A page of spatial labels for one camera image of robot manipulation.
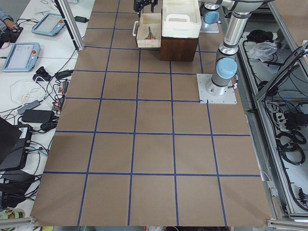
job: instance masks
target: blue joint cap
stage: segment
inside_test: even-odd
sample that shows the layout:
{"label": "blue joint cap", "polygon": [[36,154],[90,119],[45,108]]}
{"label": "blue joint cap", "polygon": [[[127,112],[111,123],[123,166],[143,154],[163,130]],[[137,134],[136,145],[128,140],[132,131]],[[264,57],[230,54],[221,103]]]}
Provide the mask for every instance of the blue joint cap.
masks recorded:
{"label": "blue joint cap", "polygon": [[216,72],[223,79],[232,78],[236,71],[237,63],[232,58],[222,58],[216,65]]}
{"label": "blue joint cap", "polygon": [[213,24],[216,23],[219,20],[219,13],[216,11],[211,11],[208,12],[204,17],[203,17],[203,21],[206,24]]}

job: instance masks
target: person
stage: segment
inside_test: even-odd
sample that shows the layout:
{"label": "person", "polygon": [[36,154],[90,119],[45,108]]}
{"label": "person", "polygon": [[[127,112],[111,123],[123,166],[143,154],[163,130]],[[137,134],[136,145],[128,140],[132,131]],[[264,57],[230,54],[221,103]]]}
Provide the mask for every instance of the person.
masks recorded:
{"label": "person", "polygon": [[0,8],[0,32],[6,29],[12,30],[16,27],[13,18]]}

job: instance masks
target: blue sleeve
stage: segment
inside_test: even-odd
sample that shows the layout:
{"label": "blue sleeve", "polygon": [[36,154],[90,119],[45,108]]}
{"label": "blue sleeve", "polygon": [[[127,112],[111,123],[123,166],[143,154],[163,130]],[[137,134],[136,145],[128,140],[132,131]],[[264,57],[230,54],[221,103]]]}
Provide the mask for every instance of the blue sleeve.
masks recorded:
{"label": "blue sleeve", "polygon": [[8,15],[3,9],[0,8],[0,20],[4,21],[5,19],[10,19],[11,21],[14,21],[10,15]]}

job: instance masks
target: person's arm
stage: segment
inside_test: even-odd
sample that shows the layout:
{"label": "person's arm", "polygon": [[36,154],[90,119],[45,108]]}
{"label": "person's arm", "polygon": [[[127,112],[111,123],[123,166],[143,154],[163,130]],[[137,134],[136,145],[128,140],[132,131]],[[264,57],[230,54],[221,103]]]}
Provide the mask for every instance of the person's arm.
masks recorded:
{"label": "person's arm", "polygon": [[13,18],[8,15],[3,9],[0,8],[0,20],[4,22],[4,24],[11,29],[16,23]]}

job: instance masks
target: white container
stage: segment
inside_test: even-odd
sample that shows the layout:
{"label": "white container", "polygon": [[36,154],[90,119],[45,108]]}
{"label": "white container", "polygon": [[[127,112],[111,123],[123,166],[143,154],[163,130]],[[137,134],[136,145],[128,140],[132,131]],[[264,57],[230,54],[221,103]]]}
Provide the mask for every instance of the white container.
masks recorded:
{"label": "white container", "polygon": [[[161,13],[142,13],[136,36],[139,48],[158,48],[161,43]],[[145,39],[149,35],[149,27],[155,39]]]}
{"label": "white container", "polygon": [[198,38],[200,29],[198,0],[163,0],[163,37]]}

